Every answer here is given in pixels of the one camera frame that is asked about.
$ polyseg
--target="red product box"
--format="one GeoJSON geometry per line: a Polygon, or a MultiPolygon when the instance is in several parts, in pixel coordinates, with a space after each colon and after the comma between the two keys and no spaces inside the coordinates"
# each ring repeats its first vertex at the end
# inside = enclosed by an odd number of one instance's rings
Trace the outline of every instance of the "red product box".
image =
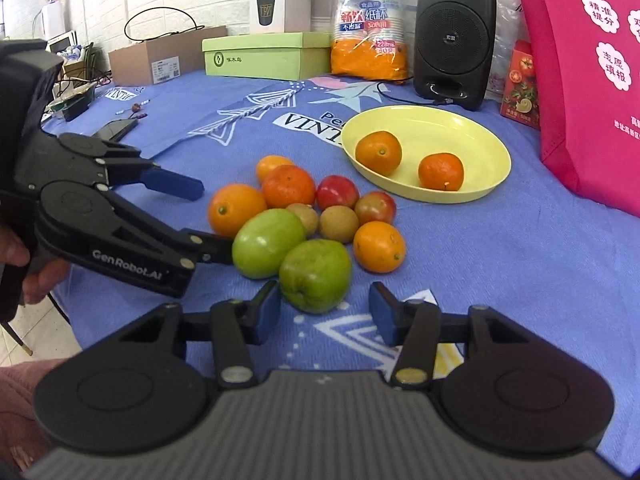
{"type": "Polygon", "coordinates": [[[508,119],[540,129],[538,86],[531,55],[531,44],[518,40],[504,84],[500,114],[508,119]]]}

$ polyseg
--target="speaker grille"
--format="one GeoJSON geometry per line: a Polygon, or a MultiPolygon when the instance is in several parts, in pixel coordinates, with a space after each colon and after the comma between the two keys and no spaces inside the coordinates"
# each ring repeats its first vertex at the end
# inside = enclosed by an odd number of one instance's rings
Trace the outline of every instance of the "speaker grille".
{"type": "Polygon", "coordinates": [[[472,9],[456,2],[428,7],[416,22],[416,47],[434,69],[451,75],[471,72],[486,58],[489,32],[472,9]]]}

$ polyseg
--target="label sticker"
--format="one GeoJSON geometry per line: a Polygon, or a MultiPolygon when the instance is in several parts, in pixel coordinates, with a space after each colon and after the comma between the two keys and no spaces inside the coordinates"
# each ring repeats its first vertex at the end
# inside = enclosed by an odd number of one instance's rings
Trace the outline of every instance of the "label sticker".
{"type": "Polygon", "coordinates": [[[154,85],[174,79],[180,75],[180,58],[178,56],[161,59],[151,64],[154,85]]]}
{"type": "Polygon", "coordinates": [[[599,43],[596,47],[598,63],[605,75],[618,90],[628,91],[631,86],[631,70],[625,58],[609,43],[599,43]]]}
{"type": "Polygon", "coordinates": [[[615,34],[620,27],[618,14],[605,0],[582,0],[584,11],[590,16],[591,21],[605,32],[615,34]]]}
{"type": "Polygon", "coordinates": [[[640,10],[632,10],[626,20],[629,22],[631,33],[636,37],[638,43],[640,43],[640,10]]]}
{"type": "Polygon", "coordinates": [[[114,101],[129,101],[130,99],[133,99],[136,94],[123,88],[114,88],[113,90],[109,90],[104,96],[107,99],[113,99],[114,101]]]}
{"type": "Polygon", "coordinates": [[[378,54],[395,54],[396,53],[396,42],[388,41],[388,40],[377,40],[376,41],[376,53],[378,54]]]}

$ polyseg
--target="coffee cup graphic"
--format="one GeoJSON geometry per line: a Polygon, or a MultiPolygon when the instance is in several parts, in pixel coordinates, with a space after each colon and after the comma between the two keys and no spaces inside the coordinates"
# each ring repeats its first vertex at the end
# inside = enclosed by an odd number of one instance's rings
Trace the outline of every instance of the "coffee cup graphic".
{"type": "Polygon", "coordinates": [[[263,27],[271,25],[273,21],[273,8],[276,0],[257,0],[258,3],[258,21],[263,27]]]}

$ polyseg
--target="green apple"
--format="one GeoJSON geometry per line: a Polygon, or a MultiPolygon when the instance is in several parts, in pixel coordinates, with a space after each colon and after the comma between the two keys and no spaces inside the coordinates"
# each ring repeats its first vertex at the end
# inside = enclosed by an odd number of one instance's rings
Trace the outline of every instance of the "green apple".
{"type": "Polygon", "coordinates": [[[293,248],[280,266],[280,288],[302,312],[324,314],[351,285],[351,258],[340,242],[309,240],[293,248]]]}
{"type": "Polygon", "coordinates": [[[268,209],[242,226],[231,255],[240,274],[263,280],[276,276],[287,253],[305,240],[298,216],[286,209],[268,209]]]}

